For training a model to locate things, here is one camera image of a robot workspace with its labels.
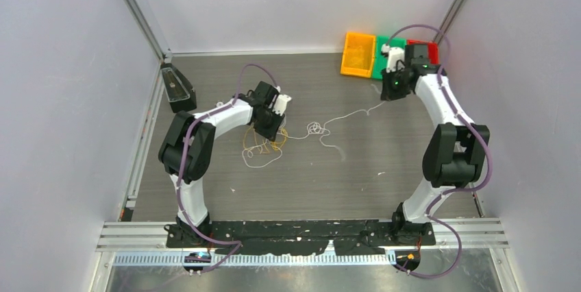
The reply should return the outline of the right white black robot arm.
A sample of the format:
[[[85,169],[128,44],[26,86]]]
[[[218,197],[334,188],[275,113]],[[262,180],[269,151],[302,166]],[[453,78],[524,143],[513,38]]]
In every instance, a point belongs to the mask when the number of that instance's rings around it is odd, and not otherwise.
[[[428,234],[430,215],[452,193],[465,191],[480,179],[490,131],[465,114],[449,88],[445,69],[431,62],[426,44],[404,48],[382,45],[380,53],[386,58],[381,71],[381,100],[395,101],[414,94],[434,126],[421,163],[422,181],[392,215],[389,234],[405,245]]]

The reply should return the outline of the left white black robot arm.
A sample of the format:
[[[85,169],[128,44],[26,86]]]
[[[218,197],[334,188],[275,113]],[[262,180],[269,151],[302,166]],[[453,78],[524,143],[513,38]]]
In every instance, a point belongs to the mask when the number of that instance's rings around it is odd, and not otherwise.
[[[201,247],[210,240],[203,177],[210,166],[215,140],[248,125],[267,141],[275,141],[291,101],[280,88],[260,82],[255,89],[234,95],[212,110],[195,114],[181,111],[174,116],[158,160],[175,188],[176,224],[191,245]]]

